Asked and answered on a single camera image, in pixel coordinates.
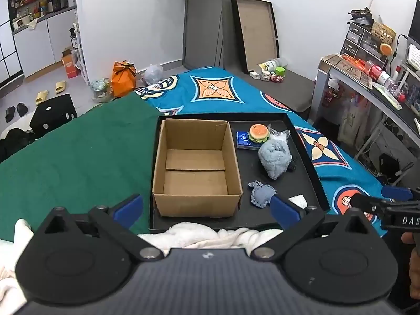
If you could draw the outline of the person's right hand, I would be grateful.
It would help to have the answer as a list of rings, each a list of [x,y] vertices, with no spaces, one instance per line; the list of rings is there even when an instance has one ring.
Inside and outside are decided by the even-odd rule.
[[[402,235],[402,242],[409,245],[414,245],[414,234],[413,233],[404,233]],[[409,260],[409,277],[411,280],[410,284],[410,296],[413,299],[419,299],[420,296],[420,259],[417,249],[414,248],[411,251],[411,257]]]

